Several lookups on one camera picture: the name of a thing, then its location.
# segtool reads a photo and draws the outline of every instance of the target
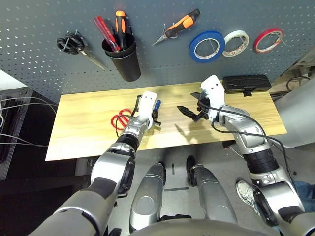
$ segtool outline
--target pen holder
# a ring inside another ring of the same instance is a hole
[[[136,43],[131,34],[126,34],[127,48],[123,51],[112,52],[106,40],[102,42],[105,54],[110,57],[122,78],[128,82],[139,79],[141,72],[136,52]]]

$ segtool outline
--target black scissors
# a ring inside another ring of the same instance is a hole
[[[82,53],[88,60],[105,70],[103,65],[91,57],[86,51],[84,51],[85,45],[80,36],[76,33],[67,33],[64,38],[57,38],[57,47],[60,51],[68,54],[76,55]]]

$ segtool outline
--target red scissor handle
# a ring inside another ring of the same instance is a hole
[[[126,113],[129,113],[129,115],[131,115],[131,110],[129,110],[129,109],[123,109],[123,110],[121,110],[119,113],[118,113],[118,115],[114,115],[113,117],[112,117],[112,119],[111,119],[111,124],[112,124],[112,126],[116,129],[118,129],[118,130],[123,130],[122,128],[119,128],[119,127],[116,127],[116,121],[115,121],[115,119],[118,119],[118,121],[120,122],[120,124],[125,128],[126,126],[127,126],[127,124],[128,124],[128,121],[129,121],[129,118],[127,118],[127,117],[124,117],[123,115],[126,115],[126,114],[124,114],[124,112]]]

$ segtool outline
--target wooden table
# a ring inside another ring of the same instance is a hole
[[[46,161],[102,155],[117,139],[110,120],[121,109],[133,110],[137,95],[149,90],[162,101],[155,127],[143,137],[139,150],[233,139],[211,128],[208,120],[195,123],[181,114],[177,105],[196,110],[197,100],[190,93],[200,92],[200,84],[188,83],[147,88],[131,88],[62,95],[55,119]],[[268,92],[226,94],[227,105],[248,111],[267,135],[286,133]]]

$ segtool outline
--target gray pegboard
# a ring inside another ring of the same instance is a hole
[[[193,27],[151,47],[163,23],[169,26],[195,8],[200,16]],[[130,17],[136,38],[142,75],[135,82],[121,78],[103,52],[102,36],[93,23],[101,15],[114,25],[119,9]],[[265,74],[273,81],[315,45],[314,25],[314,0],[10,0],[1,3],[0,62],[6,73],[55,102],[66,93],[196,82],[212,74],[219,78]],[[284,31],[288,47],[282,43],[270,53],[254,53],[254,40],[272,27]],[[83,56],[59,52],[56,39],[67,30],[79,30],[90,53],[106,65],[105,71]],[[196,63],[189,56],[189,44],[208,30],[223,36],[244,30],[249,47],[232,58]]]

